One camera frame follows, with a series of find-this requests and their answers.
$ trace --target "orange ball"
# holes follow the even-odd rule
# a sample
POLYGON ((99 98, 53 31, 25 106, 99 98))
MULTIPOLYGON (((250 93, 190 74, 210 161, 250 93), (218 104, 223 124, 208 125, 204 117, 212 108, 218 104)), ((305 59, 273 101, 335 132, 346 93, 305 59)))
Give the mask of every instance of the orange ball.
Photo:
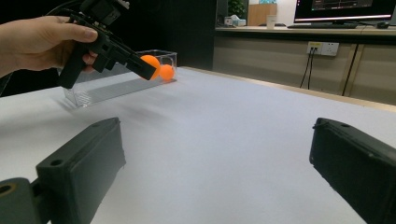
POLYGON ((169 64, 161 65, 160 76, 163 80, 170 80, 174 76, 175 71, 169 64))
POLYGON ((142 59, 146 63, 150 64, 151 66, 155 67, 155 72, 154 72, 154 74, 152 74, 152 77, 150 80, 155 79, 161 70, 160 61, 158 61, 158 59, 152 55, 143 55, 142 57, 140 57, 140 59, 142 59))

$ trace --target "computer screen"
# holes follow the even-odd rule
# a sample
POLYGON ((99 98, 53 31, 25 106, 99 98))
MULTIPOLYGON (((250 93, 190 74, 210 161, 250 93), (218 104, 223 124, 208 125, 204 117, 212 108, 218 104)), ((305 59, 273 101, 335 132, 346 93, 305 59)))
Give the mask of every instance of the computer screen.
POLYGON ((297 0, 294 23, 389 21, 396 0, 297 0))

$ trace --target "hand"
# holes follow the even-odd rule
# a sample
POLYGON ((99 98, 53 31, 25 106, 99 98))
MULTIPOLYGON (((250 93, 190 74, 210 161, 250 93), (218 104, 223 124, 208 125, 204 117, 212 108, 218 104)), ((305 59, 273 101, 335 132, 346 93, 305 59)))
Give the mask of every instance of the hand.
MULTIPOLYGON (((91 28, 67 23, 67 17, 40 17, 0 25, 0 77, 19 69, 40 71, 63 67, 75 41, 93 42, 98 34, 91 28)), ((82 60, 85 72, 93 70, 96 54, 82 60)))

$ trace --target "white table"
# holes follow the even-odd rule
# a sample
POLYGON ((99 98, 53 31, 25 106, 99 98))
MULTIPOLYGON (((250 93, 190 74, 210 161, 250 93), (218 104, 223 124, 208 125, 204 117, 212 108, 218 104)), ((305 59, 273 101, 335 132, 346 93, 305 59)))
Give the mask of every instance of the white table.
POLYGON ((81 108, 60 88, 1 98, 0 180, 33 181, 51 152, 119 117, 127 164, 94 224, 364 223, 309 163, 312 126, 340 120, 395 147, 395 107, 187 68, 177 79, 81 108))

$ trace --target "clear plastic box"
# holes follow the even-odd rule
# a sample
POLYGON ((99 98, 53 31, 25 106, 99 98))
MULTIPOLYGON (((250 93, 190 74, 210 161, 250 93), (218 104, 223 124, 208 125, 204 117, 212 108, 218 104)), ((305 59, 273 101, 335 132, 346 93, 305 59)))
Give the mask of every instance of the clear plastic box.
POLYGON ((145 80, 124 65, 116 63, 111 71, 81 73, 72 89, 64 89, 64 95, 76 106, 88 106, 177 80, 177 54, 175 52, 151 49, 137 53, 140 56, 155 56, 161 65, 171 65, 175 72, 173 78, 164 80, 161 76, 157 76, 155 79, 145 80))

